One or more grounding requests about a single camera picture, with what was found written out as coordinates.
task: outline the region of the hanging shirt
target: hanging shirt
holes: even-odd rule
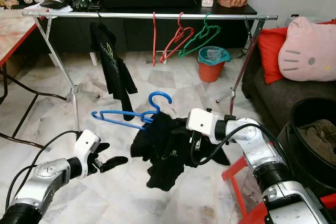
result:
[[[91,23],[90,30],[91,46],[95,51],[100,51],[101,65],[109,94],[113,94],[114,99],[121,101],[122,110],[133,112],[128,94],[137,93],[138,90],[125,63],[117,55],[116,37],[102,23]],[[132,115],[124,115],[126,121],[133,118]]]
[[[184,172],[184,165],[197,167],[190,158],[190,137],[192,132],[186,129],[187,119],[172,119],[160,112],[152,116],[154,121],[145,124],[144,131],[139,131],[131,145],[132,157],[143,157],[153,164],[149,169],[150,180],[147,186],[169,191],[178,176]],[[208,157],[216,148],[209,138],[202,136],[199,151],[194,151],[194,157],[200,161]],[[213,160],[222,165],[229,165],[223,149],[220,149]]]

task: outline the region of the sofa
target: sofa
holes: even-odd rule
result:
[[[265,84],[259,47],[256,46],[243,75],[242,90],[262,117],[263,124],[277,136],[289,121],[292,106],[305,98],[336,100],[336,82],[296,82],[288,79]]]

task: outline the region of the marble floor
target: marble floor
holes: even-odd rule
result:
[[[195,56],[172,58],[167,65],[149,62],[150,52],[130,52],[122,57],[138,87],[138,93],[130,95],[135,111],[150,108],[148,95],[152,91],[164,91],[173,99],[155,97],[161,110],[171,117],[186,117],[192,108],[212,108],[228,113],[229,98],[220,104],[216,99],[229,94],[242,59],[233,51],[233,60],[225,64],[219,80],[202,82],[198,76]],[[113,156],[127,156],[129,162],[104,174],[94,174],[84,180],[74,179],[59,190],[51,203],[42,224],[213,224],[238,223],[241,214],[233,188],[224,182],[221,173],[227,166],[209,162],[198,168],[186,167],[176,185],[169,191],[149,189],[147,169],[149,162],[130,158],[130,145],[136,129],[95,120],[90,112],[106,109],[121,109],[119,100],[108,95],[101,66],[94,67],[88,55],[63,55],[62,59],[75,83],[88,91],[101,95],[99,99],[80,94],[78,96],[80,125],[82,129],[96,132],[111,148],[101,154],[103,161]],[[22,70],[18,77],[27,86],[42,92],[66,95],[69,85],[60,70],[53,66],[48,56],[40,57],[33,68]],[[11,134],[24,114],[33,95],[19,86],[9,85],[9,95],[0,106],[0,132]],[[239,88],[234,114],[261,120]],[[46,144],[59,133],[74,129],[72,104],[55,98],[38,98],[17,137]],[[51,145],[39,162],[72,157],[73,135],[66,135]],[[0,139],[0,216],[4,213],[5,198],[15,174],[29,165],[37,148]],[[237,144],[225,146],[231,163],[242,155]],[[236,176],[248,209],[253,209],[261,200],[258,186],[245,168]]]

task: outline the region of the bucket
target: bucket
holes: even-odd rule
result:
[[[320,119],[336,125],[336,101],[309,98],[298,102],[291,109],[290,121],[283,128],[278,140],[284,147],[293,175],[318,197],[334,193],[336,166],[318,155],[306,142],[298,128]]]
[[[226,61],[231,61],[227,50],[221,47],[203,47],[198,52],[199,75],[205,82],[218,79]]]

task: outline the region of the hello kitty pillow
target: hello kitty pillow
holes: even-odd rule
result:
[[[279,68],[293,81],[336,80],[336,25],[293,20],[279,53]]]

